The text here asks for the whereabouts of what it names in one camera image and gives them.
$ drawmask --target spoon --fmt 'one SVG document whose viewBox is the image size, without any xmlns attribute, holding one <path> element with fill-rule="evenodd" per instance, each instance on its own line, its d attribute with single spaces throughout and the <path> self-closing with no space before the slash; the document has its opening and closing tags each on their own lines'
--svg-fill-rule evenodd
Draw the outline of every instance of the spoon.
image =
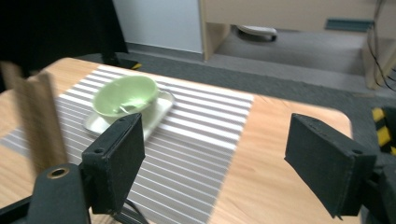
<svg viewBox="0 0 396 224">
<path fill-rule="evenodd" d="M 116 114 L 120 113 L 126 113 L 126 114 L 134 114 L 137 112 L 137 109 L 143 110 L 145 109 L 149 104 L 144 103 L 144 102 L 128 102 L 124 104 L 120 104 L 119 108 L 115 109 Z"/>
</svg>

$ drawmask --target striped mat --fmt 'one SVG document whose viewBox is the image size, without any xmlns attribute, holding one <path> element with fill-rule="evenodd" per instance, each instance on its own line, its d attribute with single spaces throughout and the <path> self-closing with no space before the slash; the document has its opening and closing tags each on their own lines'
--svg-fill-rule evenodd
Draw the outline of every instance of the striped mat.
<svg viewBox="0 0 396 224">
<path fill-rule="evenodd" d="M 82 123 L 93 94 L 114 78 L 133 72 L 101 65 L 56 99 L 69 160 L 94 137 Z M 244 128 L 253 96 L 182 81 L 156 79 L 176 103 L 145 143 L 146 158 L 128 196 L 156 223 L 206 223 Z M 0 144 L 28 155 L 16 129 Z"/>
</svg>

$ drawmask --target white saucer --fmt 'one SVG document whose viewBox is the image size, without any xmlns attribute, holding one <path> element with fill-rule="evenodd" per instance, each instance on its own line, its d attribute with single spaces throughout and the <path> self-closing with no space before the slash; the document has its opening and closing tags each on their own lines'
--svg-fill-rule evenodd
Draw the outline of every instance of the white saucer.
<svg viewBox="0 0 396 224">
<path fill-rule="evenodd" d="M 154 129 L 160 124 L 161 120 L 169 112 L 175 103 L 175 97 L 166 91 L 161 91 L 156 102 L 142 111 L 142 124 L 144 140 L 149 138 Z M 90 133 L 99 136 L 110 124 L 102 119 L 98 114 L 92 112 L 82 126 Z"/>
</svg>

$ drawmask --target wooden dowel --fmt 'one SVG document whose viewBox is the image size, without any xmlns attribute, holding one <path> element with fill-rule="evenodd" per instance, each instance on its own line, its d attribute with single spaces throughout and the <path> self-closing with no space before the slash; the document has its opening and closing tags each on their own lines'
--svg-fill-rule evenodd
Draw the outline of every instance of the wooden dowel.
<svg viewBox="0 0 396 224">
<path fill-rule="evenodd" d="M 67 162 L 67 154 L 53 100 L 49 74 L 27 81 L 14 64 L 2 63 L 6 84 L 15 99 L 31 161 L 38 175 L 43 170 Z"/>
</svg>

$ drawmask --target black cable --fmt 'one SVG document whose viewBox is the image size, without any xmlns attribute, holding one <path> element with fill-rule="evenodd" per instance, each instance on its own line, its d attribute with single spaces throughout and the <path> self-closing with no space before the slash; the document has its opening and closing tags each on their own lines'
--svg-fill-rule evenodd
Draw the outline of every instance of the black cable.
<svg viewBox="0 0 396 224">
<path fill-rule="evenodd" d="M 122 207 L 121 212 L 113 215 L 114 219 L 123 224 L 149 224 L 149 222 L 131 200 L 126 199 L 125 203 L 128 204 L 133 210 L 124 206 Z"/>
<path fill-rule="evenodd" d="M 390 75 L 389 75 L 389 79 L 390 79 L 390 80 L 393 80 L 393 81 L 396 81 L 396 79 L 393 78 L 393 77 L 391 77 Z"/>
<path fill-rule="evenodd" d="M 382 79 L 384 80 L 385 85 L 392 91 L 396 91 L 394 90 L 387 82 L 387 79 L 384 76 L 384 71 L 382 70 L 381 65 L 378 62 L 377 56 L 378 56 L 378 33 L 377 33 L 377 28 L 376 28 L 376 24 L 378 22 L 378 17 L 379 17 L 379 12 L 381 10 L 381 7 L 383 5 L 385 0 L 377 0 L 376 5 L 375 5 L 375 14 L 374 14 L 374 21 L 372 23 L 372 25 L 369 28 L 369 32 L 368 32 L 368 36 L 367 36 L 367 45 L 369 47 L 370 50 L 370 54 L 372 55 L 373 59 L 375 60 L 375 65 L 379 70 L 379 74 L 381 75 Z M 372 46 L 372 35 L 374 36 L 374 44 L 375 44 L 375 49 L 373 49 Z M 376 69 L 374 68 L 373 71 L 373 76 L 375 79 L 375 83 L 382 87 L 379 83 L 378 80 L 376 78 Z"/>
</svg>

